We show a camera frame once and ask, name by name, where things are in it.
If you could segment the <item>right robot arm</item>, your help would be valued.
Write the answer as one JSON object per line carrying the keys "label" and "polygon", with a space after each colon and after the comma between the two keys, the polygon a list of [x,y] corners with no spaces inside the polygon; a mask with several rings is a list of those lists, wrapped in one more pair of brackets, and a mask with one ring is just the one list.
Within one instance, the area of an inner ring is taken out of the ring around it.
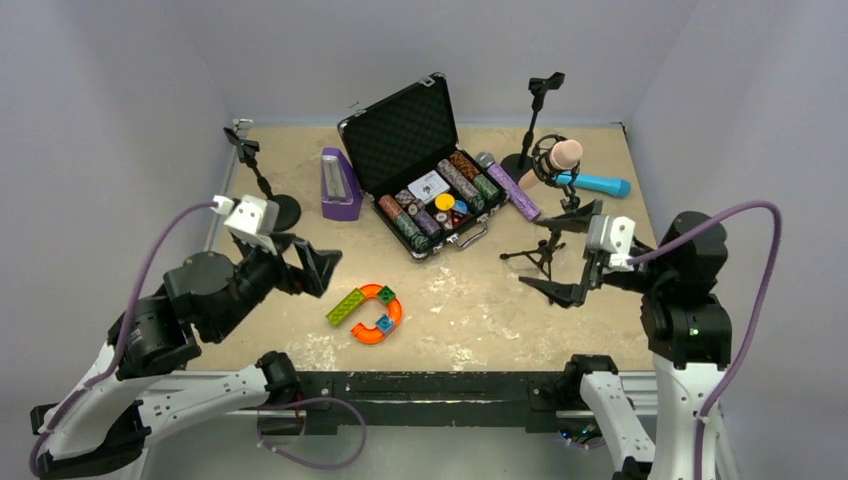
{"label": "right robot arm", "polygon": [[616,479],[713,479],[715,428],[707,399],[730,366],[732,325],[712,290],[728,258],[727,233],[708,215],[678,214],[657,249],[634,236],[634,222],[595,214],[587,226],[583,277],[522,283],[563,308],[584,304],[604,285],[637,292],[657,382],[656,437],[650,439],[611,359],[573,355],[563,376],[539,388],[545,400],[579,401],[593,414]]}

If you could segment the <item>purple glitter microphone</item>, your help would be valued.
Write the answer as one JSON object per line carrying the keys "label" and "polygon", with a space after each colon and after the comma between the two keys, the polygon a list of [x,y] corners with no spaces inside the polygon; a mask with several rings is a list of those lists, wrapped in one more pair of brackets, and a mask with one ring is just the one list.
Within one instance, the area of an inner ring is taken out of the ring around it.
{"label": "purple glitter microphone", "polygon": [[512,204],[528,221],[533,222],[540,217],[541,211],[538,206],[512,179],[493,154],[481,152],[475,157],[475,161],[508,193]]}

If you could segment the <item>beige pink microphone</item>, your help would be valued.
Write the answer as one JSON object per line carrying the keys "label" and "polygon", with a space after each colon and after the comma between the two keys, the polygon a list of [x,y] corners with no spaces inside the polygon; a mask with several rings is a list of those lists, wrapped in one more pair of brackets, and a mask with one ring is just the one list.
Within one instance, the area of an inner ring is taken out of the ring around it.
{"label": "beige pink microphone", "polygon": [[580,142],[562,135],[543,136],[532,147],[530,170],[519,180],[518,186],[527,190],[538,183],[556,185],[556,178],[565,172],[579,171],[584,148]]}

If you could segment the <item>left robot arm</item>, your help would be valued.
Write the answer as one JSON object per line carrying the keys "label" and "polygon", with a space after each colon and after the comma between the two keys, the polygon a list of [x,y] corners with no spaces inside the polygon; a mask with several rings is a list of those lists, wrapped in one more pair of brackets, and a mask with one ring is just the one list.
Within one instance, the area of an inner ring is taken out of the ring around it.
{"label": "left robot arm", "polygon": [[276,234],[272,249],[242,246],[242,259],[202,251],[164,274],[154,294],[133,294],[85,376],[59,403],[36,406],[30,454],[40,479],[93,477],[135,461],[144,447],[209,418],[299,398],[291,359],[271,351],[228,377],[146,400],[154,383],[220,343],[273,291],[320,297],[342,254]]}

